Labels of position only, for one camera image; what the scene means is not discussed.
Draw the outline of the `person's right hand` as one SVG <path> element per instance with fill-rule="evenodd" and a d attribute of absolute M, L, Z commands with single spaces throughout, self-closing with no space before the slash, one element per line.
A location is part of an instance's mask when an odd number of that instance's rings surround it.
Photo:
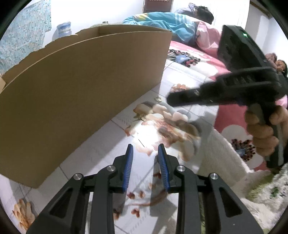
<path fill-rule="evenodd" d="M 281 125 L 283 147 L 285 148 L 287 145 L 287 109 L 283 106 L 277 106 L 269 121 L 272 125 Z M 279 144 L 279 139 L 274 136 L 272 127 L 261 125 L 259 118 L 250 111 L 245 112 L 245 122 L 247 124 L 247 132 L 253 136 L 252 141 L 256 147 L 257 154 L 263 157 L 270 156 Z"/>

